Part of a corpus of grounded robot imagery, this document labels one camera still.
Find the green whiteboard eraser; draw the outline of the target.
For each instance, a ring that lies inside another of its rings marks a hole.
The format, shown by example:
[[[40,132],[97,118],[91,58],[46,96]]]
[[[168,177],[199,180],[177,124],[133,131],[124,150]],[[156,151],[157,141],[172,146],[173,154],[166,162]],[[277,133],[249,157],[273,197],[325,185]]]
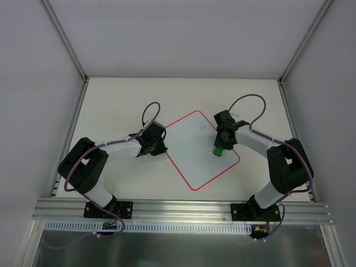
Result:
[[[222,147],[215,147],[213,150],[213,154],[220,157],[223,154],[224,149]]]

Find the pink framed whiteboard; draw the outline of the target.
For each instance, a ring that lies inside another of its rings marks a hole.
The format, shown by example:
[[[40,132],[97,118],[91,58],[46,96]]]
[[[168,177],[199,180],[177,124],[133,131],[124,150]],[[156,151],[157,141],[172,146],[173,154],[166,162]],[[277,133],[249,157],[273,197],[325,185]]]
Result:
[[[235,150],[213,153],[216,127],[199,110],[166,126],[166,154],[192,191],[198,191],[240,162]]]

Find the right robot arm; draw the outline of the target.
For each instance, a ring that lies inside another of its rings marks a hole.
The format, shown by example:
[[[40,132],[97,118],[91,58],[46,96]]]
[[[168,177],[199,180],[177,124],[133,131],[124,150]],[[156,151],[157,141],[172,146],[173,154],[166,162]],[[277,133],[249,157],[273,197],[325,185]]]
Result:
[[[239,209],[232,212],[234,220],[259,221],[287,194],[313,180],[313,170],[298,139],[277,140],[259,132],[250,123],[235,121],[228,110],[214,115],[217,125],[213,154],[221,156],[236,144],[264,156],[268,161],[270,181]]]

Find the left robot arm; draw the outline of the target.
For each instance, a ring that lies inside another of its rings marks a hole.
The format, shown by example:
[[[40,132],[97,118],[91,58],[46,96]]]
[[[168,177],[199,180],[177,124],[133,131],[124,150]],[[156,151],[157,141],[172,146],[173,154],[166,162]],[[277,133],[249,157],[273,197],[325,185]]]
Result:
[[[99,182],[105,165],[111,160],[161,155],[167,151],[165,137],[165,127],[156,121],[148,123],[142,132],[130,134],[127,140],[97,144],[83,137],[61,161],[57,173],[65,179],[65,185],[97,205],[101,216],[110,217],[117,213],[117,199]]]

